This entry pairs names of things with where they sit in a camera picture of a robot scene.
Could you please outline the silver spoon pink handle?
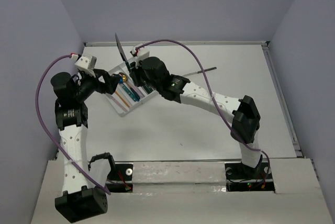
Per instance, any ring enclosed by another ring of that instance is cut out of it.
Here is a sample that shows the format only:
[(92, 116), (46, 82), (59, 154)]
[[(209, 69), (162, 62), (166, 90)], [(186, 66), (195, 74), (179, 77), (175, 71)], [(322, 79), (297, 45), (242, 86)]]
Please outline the silver spoon pink handle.
[(144, 98), (145, 97), (145, 95), (143, 94), (143, 92), (138, 88), (138, 87), (134, 87), (134, 90), (139, 94), (139, 96), (141, 97), (141, 98)]

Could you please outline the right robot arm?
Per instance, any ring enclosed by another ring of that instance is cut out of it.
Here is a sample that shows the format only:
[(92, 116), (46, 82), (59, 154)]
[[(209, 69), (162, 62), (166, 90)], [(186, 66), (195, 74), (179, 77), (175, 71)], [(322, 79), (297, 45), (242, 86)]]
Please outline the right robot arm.
[(260, 172), (262, 154), (257, 140), (260, 113), (252, 97), (234, 98), (213, 93), (188, 78), (171, 74), (157, 57), (148, 57), (128, 65), (135, 86), (148, 85), (164, 99), (190, 105), (220, 116), (228, 124), (230, 135), (239, 142), (241, 168), (247, 178)]

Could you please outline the dark slim knife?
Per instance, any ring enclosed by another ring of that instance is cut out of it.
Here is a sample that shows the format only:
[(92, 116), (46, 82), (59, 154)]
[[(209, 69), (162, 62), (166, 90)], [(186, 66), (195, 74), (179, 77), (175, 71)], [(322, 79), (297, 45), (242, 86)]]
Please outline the dark slim knife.
[[(211, 68), (204, 69), (204, 72), (208, 72), (208, 71), (212, 71), (212, 70), (216, 70), (216, 69), (217, 69), (217, 67), (211, 67)], [(200, 73), (202, 73), (202, 70), (187, 73), (187, 74), (184, 74), (182, 76), (187, 77), (187, 76), (192, 76), (192, 75), (196, 75), (196, 74), (200, 74)]]

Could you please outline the blue spoon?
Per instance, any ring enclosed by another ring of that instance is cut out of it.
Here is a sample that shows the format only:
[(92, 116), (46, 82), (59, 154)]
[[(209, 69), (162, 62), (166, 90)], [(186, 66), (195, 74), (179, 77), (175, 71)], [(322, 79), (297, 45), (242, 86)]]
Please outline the blue spoon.
[(136, 91), (130, 86), (130, 84), (128, 83), (128, 79), (126, 78), (126, 76), (125, 75), (121, 75), (121, 78), (122, 78), (122, 88), (124, 89), (124, 91), (128, 94), (128, 96), (134, 102), (139, 102), (140, 101), (140, 97), (136, 93)]

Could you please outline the knife with teal handle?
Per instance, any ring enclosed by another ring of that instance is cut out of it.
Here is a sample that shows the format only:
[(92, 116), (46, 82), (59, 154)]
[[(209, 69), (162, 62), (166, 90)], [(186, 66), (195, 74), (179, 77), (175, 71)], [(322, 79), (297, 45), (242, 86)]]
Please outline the knife with teal handle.
[(119, 40), (119, 38), (118, 38), (118, 36), (117, 36), (116, 33), (115, 33), (115, 40), (116, 40), (116, 46), (118, 48), (120, 56), (121, 56), (122, 60), (124, 61), (128, 72), (130, 72), (131, 71), (130, 64), (128, 62), (128, 59), (126, 58), (125, 52), (124, 52), (124, 50), (123, 50), (123, 48), (121, 46), (120, 40)]

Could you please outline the white divided cutlery tray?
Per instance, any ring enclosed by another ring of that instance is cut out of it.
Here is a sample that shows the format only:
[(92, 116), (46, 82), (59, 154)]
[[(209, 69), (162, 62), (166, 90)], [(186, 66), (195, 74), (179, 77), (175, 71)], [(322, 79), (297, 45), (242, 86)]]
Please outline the white divided cutlery tray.
[(158, 92), (148, 86), (137, 87), (130, 78), (125, 63), (119, 64), (108, 71), (110, 75), (122, 75), (123, 81), (118, 84), (115, 92), (106, 98), (120, 117), (129, 114), (134, 109), (158, 95)]

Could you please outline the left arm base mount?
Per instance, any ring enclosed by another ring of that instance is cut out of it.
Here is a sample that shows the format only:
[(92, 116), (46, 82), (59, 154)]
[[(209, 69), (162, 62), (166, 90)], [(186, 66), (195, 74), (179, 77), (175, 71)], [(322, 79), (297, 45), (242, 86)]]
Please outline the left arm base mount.
[(132, 193), (133, 163), (115, 162), (109, 152), (93, 156), (88, 162), (90, 176), (111, 193)]

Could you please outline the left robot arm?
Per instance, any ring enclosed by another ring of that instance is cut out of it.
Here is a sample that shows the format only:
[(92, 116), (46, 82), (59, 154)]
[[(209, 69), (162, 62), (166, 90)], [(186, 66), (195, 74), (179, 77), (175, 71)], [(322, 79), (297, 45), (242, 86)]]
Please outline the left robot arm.
[(57, 96), (55, 119), (61, 137), (60, 151), (64, 155), (62, 195), (55, 199), (56, 210), (69, 222), (76, 223), (107, 213), (106, 181), (118, 173), (113, 156), (102, 153), (88, 158), (88, 108), (85, 101), (94, 92), (112, 95), (120, 76), (104, 70), (93, 74), (80, 71), (75, 80), (67, 72), (56, 74), (51, 85)]

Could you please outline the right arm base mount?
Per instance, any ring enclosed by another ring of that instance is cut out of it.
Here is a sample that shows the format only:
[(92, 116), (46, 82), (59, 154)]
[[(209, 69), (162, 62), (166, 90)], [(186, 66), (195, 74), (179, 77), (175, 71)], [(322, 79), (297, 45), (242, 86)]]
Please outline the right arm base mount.
[(242, 163), (225, 163), (228, 192), (275, 192), (271, 170), (267, 162), (256, 169)]

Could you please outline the fork with teal handle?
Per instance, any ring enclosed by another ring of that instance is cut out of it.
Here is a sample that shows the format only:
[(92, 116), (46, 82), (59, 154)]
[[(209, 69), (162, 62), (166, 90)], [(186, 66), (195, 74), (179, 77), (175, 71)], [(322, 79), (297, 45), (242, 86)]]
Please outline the fork with teal handle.
[(150, 93), (152, 93), (154, 90), (150, 87), (150, 86), (148, 86), (148, 85), (144, 85), (143, 86), (143, 89), (145, 90), (145, 92), (147, 93), (147, 94), (150, 94)]

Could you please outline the gold spoon teal handle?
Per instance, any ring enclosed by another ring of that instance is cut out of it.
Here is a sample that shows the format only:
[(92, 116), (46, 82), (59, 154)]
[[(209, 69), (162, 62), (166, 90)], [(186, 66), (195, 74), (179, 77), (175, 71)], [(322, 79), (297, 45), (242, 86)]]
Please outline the gold spoon teal handle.
[(122, 72), (119, 72), (119, 75), (122, 77), (122, 80), (124, 83), (126, 83), (131, 92), (135, 95), (135, 97), (137, 98), (137, 100), (139, 101), (140, 100), (140, 96), (139, 94), (134, 90), (134, 88), (131, 86), (130, 82), (128, 81), (128, 78), (127, 78), (127, 75), (125, 73), (122, 73)]

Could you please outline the silver spoon teal handle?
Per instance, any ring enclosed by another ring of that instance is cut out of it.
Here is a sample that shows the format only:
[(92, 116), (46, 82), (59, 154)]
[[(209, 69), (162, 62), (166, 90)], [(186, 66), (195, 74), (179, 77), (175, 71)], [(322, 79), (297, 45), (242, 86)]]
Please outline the silver spoon teal handle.
[(127, 93), (127, 95), (134, 101), (137, 102), (137, 98), (135, 97), (135, 95), (130, 91), (130, 89), (125, 85), (122, 84), (122, 89)]

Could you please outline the orange plastic knife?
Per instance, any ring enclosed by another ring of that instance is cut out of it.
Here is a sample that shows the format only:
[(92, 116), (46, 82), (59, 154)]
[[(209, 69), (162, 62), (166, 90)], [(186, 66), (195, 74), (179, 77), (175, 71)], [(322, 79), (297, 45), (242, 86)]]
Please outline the orange plastic knife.
[(125, 100), (121, 94), (118, 91), (115, 91), (115, 94), (120, 98), (120, 100), (128, 107), (130, 108), (130, 105), (127, 103), (127, 100)]

